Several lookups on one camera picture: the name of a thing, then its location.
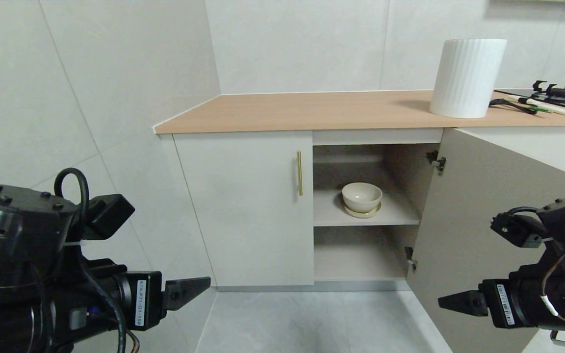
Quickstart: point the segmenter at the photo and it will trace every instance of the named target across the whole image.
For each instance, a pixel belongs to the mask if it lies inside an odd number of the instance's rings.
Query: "label sticker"
[[[512,308],[509,306],[509,299],[507,298],[507,292],[505,291],[505,286],[502,284],[496,284],[496,289],[498,290],[498,295],[500,296],[500,303],[503,305],[503,311],[505,312],[505,319],[508,325],[515,325],[514,315],[512,314]]]
[[[145,326],[145,296],[148,282],[141,279],[136,282],[136,308],[134,315],[135,326]]]

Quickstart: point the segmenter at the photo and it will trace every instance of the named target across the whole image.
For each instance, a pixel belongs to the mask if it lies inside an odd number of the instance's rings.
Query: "wooden countertop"
[[[429,112],[431,90],[219,96],[154,127],[156,134],[411,127],[565,126],[565,116],[489,108],[480,119]],[[494,93],[494,98],[504,94]]]

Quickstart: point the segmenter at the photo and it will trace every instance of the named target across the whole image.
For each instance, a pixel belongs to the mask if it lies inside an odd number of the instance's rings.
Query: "gray floor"
[[[197,353],[451,353],[410,291],[218,293]]]

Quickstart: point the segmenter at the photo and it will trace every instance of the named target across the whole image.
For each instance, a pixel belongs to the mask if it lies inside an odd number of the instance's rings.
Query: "cabinet door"
[[[311,131],[174,141],[217,285],[313,284]]]
[[[467,127],[463,130],[565,170],[565,126]]]
[[[491,317],[445,310],[437,299],[536,263],[543,246],[516,248],[489,222],[515,206],[565,197],[565,172],[459,129],[446,129],[439,156],[446,166],[431,180],[407,282],[454,353],[519,353],[536,328],[495,328]]]

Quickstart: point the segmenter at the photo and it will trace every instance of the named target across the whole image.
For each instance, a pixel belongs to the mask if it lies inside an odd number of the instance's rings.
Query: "kitchen cabinet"
[[[313,284],[311,131],[174,141],[217,285]]]
[[[464,130],[485,141],[565,170],[565,126],[468,127]]]
[[[444,132],[439,156],[446,166],[431,180],[407,282],[454,353],[519,353],[536,329],[497,329],[489,318],[439,308],[437,298],[536,263],[543,247],[516,248],[489,220],[565,197],[565,172],[457,129]]]
[[[361,131],[317,135],[173,135],[218,286],[345,289],[342,283],[406,280],[454,353],[521,352],[535,328],[496,329],[490,318],[439,308],[437,298],[538,261],[543,248],[512,246],[489,220],[565,197],[561,166],[462,129],[407,130],[389,139]],[[444,161],[441,172],[433,159]],[[353,181],[383,190],[375,217],[345,212],[339,191]],[[405,247],[413,248],[415,266]]]

